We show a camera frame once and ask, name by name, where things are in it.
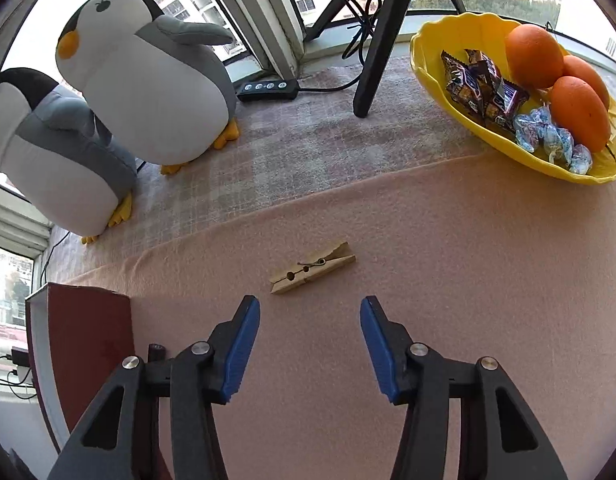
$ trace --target blue candy wrapper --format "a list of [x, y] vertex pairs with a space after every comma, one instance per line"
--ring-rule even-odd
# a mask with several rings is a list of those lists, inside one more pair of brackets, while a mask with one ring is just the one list
[[563, 143], [559, 131], [552, 124], [548, 124], [544, 130], [544, 151], [548, 155], [548, 161], [554, 164], [563, 156]]
[[539, 147], [539, 125], [529, 115], [519, 114], [513, 120], [515, 140], [528, 153]]
[[562, 140], [563, 147], [563, 160], [566, 161], [566, 164], [570, 164], [572, 159], [572, 150], [575, 146], [575, 141], [570, 135], [570, 132], [566, 128], [557, 128], [557, 132], [559, 133], [559, 137]]
[[533, 121], [541, 124], [542, 126], [548, 126], [548, 124], [552, 124], [552, 118], [550, 117], [550, 109], [547, 106], [542, 106], [540, 108], [535, 108], [530, 111], [530, 117], [533, 118]]
[[570, 160], [570, 173], [585, 175], [592, 166], [592, 155], [590, 150], [583, 144], [577, 144], [572, 149], [572, 158]]

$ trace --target penguin eye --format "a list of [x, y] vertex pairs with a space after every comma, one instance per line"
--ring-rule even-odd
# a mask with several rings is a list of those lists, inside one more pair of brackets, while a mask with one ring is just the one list
[[108, 7], [110, 7], [110, 0], [101, 0], [96, 4], [96, 12], [103, 12]]

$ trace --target metal screw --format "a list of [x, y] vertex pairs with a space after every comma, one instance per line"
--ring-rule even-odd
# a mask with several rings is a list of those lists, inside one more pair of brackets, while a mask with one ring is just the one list
[[410, 353], [416, 355], [417, 357], [423, 357], [427, 355], [427, 346], [423, 343], [413, 343], [410, 345]]
[[136, 355], [131, 355], [126, 357], [121, 364], [126, 370], [132, 370], [133, 368], [139, 366], [139, 358]]
[[192, 345], [192, 353], [195, 355], [204, 355], [210, 351], [210, 345], [208, 345], [205, 341], [199, 341]]
[[499, 368], [499, 363], [494, 357], [484, 357], [482, 358], [482, 366], [486, 368], [486, 370], [492, 371]]

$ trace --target wooden clothespin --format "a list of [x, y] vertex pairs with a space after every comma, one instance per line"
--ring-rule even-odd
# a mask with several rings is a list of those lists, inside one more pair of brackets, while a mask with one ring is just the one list
[[298, 262], [288, 269], [276, 272], [270, 278], [270, 283], [272, 283], [270, 292], [272, 294], [283, 294], [304, 283], [313, 282], [356, 259], [356, 256], [351, 254], [347, 242], [334, 243], [323, 251], [310, 254], [304, 260], [306, 263]]

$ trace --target blue gripper pad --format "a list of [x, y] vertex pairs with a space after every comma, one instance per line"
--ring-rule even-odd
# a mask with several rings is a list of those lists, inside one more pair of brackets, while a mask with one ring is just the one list
[[399, 394], [395, 379], [395, 362], [368, 298], [364, 298], [361, 302], [360, 319], [361, 330], [370, 352], [379, 389], [390, 402], [395, 402]]
[[259, 300], [251, 296], [251, 303], [248, 311], [243, 318], [239, 331], [232, 342], [232, 347], [228, 351], [224, 368], [224, 380], [220, 395], [224, 402], [229, 402], [230, 397], [238, 392], [241, 386], [243, 374], [248, 365], [250, 351], [255, 343], [257, 331], [259, 330], [259, 320], [261, 319], [261, 308]]

